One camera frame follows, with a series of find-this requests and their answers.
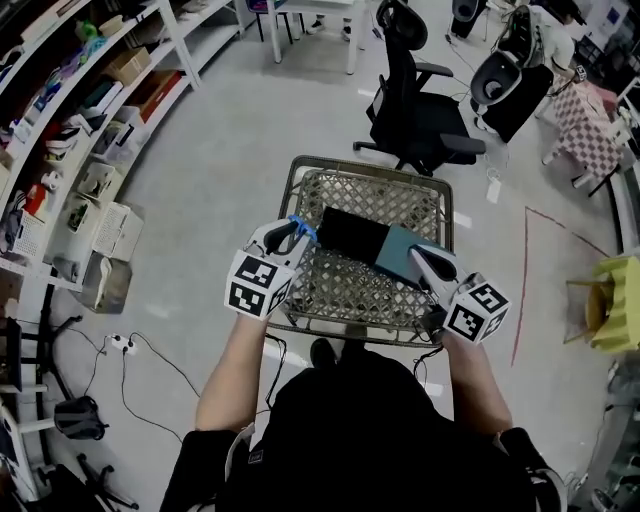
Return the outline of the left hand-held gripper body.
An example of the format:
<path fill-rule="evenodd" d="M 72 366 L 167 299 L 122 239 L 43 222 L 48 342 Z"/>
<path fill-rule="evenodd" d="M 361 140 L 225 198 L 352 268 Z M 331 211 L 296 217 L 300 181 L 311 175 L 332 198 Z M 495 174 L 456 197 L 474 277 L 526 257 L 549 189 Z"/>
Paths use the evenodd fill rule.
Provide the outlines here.
<path fill-rule="evenodd" d="M 296 269 L 296 248 L 268 254 L 264 244 L 250 240 L 234 256 L 224 305 L 257 320 L 268 319 L 287 298 Z"/>

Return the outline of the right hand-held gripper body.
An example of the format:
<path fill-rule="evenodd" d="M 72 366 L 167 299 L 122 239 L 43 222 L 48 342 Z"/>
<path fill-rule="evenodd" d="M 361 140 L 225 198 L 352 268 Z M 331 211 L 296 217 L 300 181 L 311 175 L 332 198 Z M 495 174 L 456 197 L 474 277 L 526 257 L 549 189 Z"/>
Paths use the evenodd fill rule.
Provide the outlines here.
<path fill-rule="evenodd" d="M 479 345 L 500 328 L 511 305 L 493 281 L 474 273 L 454 290 L 443 306 L 446 315 L 436 321 L 437 329 Z"/>

